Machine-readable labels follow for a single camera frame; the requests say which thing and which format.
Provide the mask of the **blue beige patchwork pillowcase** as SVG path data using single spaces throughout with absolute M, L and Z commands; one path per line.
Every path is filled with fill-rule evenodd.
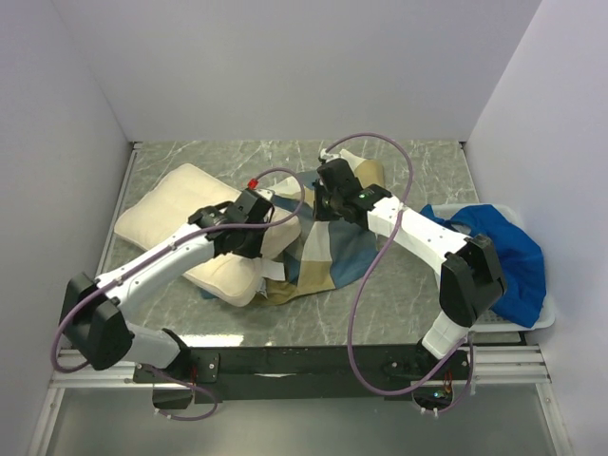
M 313 219 L 316 172 L 288 177 L 264 192 L 275 206 L 274 220 L 296 208 L 299 185 L 305 203 L 293 218 L 268 229 L 261 257 L 218 256 L 188 273 L 204 298 L 235 307 L 250 303 L 279 306 L 304 295 L 343 288 L 362 277 L 377 255 L 376 235 L 344 220 Z

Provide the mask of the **cream white pillow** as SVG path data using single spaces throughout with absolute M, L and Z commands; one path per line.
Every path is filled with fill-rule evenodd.
M 125 210 L 114 225 L 114 234 L 147 251 L 176 232 L 196 210 L 235 200 L 239 194 L 237 189 L 187 163 Z M 184 277 L 209 295 L 244 307 L 266 289 L 268 279 L 286 279 L 280 256 L 300 233 L 298 219 L 292 218 L 266 232 L 261 258 L 219 256 L 191 269 Z

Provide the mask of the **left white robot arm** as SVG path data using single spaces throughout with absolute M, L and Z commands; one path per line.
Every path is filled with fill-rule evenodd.
M 63 335 L 96 371 L 131 360 L 180 381 L 192 364 L 190 347 L 170 330 L 128 322 L 125 310 L 216 257 L 259 257 L 274 212 L 268 199 L 245 189 L 234 201 L 196 210 L 168 239 L 124 266 L 96 278 L 76 275 L 66 288 Z

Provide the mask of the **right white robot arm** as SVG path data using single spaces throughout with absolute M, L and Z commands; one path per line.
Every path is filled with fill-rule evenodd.
M 313 216 L 343 219 L 377 236 L 392 238 L 422 259 L 439 278 L 441 311 L 422 338 L 418 371 L 437 379 L 450 367 L 448 351 L 499 301 L 507 283 L 493 241 L 452 231 L 403 205 L 387 189 L 363 186 L 349 162 L 323 154 L 313 183 Z

